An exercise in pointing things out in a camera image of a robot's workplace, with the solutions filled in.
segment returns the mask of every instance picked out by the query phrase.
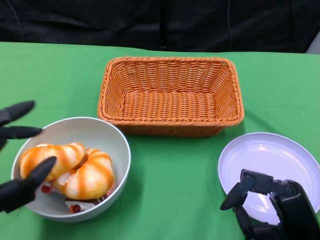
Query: food item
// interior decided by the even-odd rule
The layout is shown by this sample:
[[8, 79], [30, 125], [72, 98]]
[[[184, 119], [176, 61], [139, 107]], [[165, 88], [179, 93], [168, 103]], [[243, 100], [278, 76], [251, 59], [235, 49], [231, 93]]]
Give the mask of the food item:
[[28, 174], [45, 159], [56, 156], [57, 161], [46, 177], [49, 182], [77, 166], [85, 156], [85, 147], [81, 143], [65, 145], [40, 144], [29, 148], [20, 158], [20, 174], [25, 179]]
[[71, 198], [65, 199], [65, 204], [69, 208], [69, 212], [71, 214], [76, 214], [79, 212], [83, 212], [93, 208], [94, 206], [102, 203], [104, 200], [107, 199], [107, 194], [99, 197], [97, 199], [89, 199], [89, 200], [75, 200]]
[[88, 210], [105, 200], [115, 189], [115, 175], [108, 154], [81, 143], [40, 144], [25, 151], [20, 159], [25, 178], [47, 157], [57, 161], [41, 187], [43, 193], [59, 192], [67, 197], [71, 213]]
[[115, 181], [111, 158], [94, 148], [86, 149], [84, 158], [87, 160], [80, 168], [57, 177], [52, 184], [71, 199], [98, 199], [108, 192]]

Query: black fabric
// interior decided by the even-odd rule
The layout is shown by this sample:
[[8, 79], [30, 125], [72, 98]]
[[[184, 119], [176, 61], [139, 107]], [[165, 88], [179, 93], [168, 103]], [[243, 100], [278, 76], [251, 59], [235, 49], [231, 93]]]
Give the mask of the black fabric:
[[[160, 1], [166, 31], [160, 33]], [[320, 31], [320, 0], [230, 0], [230, 51], [304, 53]], [[10, 0], [25, 42], [225, 52], [228, 0]], [[0, 41], [20, 42], [7, 0]]]

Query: orange wicker basket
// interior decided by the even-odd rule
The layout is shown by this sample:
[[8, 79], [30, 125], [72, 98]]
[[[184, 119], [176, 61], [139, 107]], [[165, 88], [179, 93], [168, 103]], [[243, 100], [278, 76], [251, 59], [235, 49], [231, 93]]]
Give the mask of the orange wicker basket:
[[120, 57], [106, 68], [98, 117], [127, 134], [200, 137], [239, 124], [234, 64], [218, 57]]

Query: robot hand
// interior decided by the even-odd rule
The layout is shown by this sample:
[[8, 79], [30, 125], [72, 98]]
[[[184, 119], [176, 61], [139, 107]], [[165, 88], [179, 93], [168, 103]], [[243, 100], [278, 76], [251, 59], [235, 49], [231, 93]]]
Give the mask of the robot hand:
[[7, 139], [27, 139], [42, 132], [41, 128], [31, 126], [4, 126], [23, 117], [34, 107], [35, 101], [24, 101], [0, 110], [0, 150], [6, 145]]
[[[41, 128], [30, 126], [4, 125], [29, 113], [35, 106], [34, 101], [25, 101], [0, 110], [0, 150], [8, 139], [26, 139], [42, 132]], [[49, 157], [30, 172], [26, 179], [13, 179], [0, 185], [0, 212], [9, 213], [35, 199], [35, 191], [46, 179], [56, 163], [56, 157]]]
[[[252, 223], [243, 207], [248, 192], [268, 195], [280, 219], [277, 226]], [[220, 209], [233, 208], [247, 240], [320, 240], [320, 225], [303, 187], [292, 180], [274, 180], [272, 176], [243, 169], [238, 182], [228, 193]]]

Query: table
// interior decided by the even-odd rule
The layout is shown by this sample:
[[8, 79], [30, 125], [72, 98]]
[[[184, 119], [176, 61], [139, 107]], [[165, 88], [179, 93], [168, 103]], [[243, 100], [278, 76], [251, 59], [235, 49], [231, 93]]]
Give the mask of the table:
[[[0, 238], [24, 240], [242, 240], [218, 178], [222, 149], [235, 137], [271, 132], [293, 139], [320, 160], [320, 56], [230, 52], [182, 53], [141, 49], [0, 43], [0, 108], [34, 99], [36, 109], [16, 125], [96, 117], [106, 63], [120, 56], [218, 56], [237, 68], [245, 118], [214, 137], [128, 136], [132, 165], [119, 199], [81, 223], [46, 220], [26, 207], [0, 214]], [[1, 152], [0, 182], [10, 179], [24, 140]]]

